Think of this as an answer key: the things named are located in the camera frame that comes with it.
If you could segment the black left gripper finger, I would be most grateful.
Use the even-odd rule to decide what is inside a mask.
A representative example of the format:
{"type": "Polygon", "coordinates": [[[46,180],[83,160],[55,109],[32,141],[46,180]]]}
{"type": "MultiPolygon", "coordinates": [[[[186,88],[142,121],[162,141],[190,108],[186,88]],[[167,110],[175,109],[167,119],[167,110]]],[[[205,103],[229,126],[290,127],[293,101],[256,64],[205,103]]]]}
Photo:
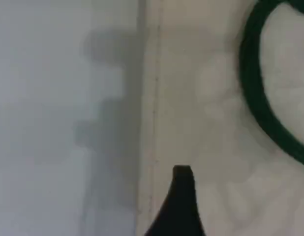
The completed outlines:
{"type": "Polygon", "coordinates": [[[167,196],[147,236],[204,236],[197,206],[196,187],[190,166],[173,167],[167,196]]]}

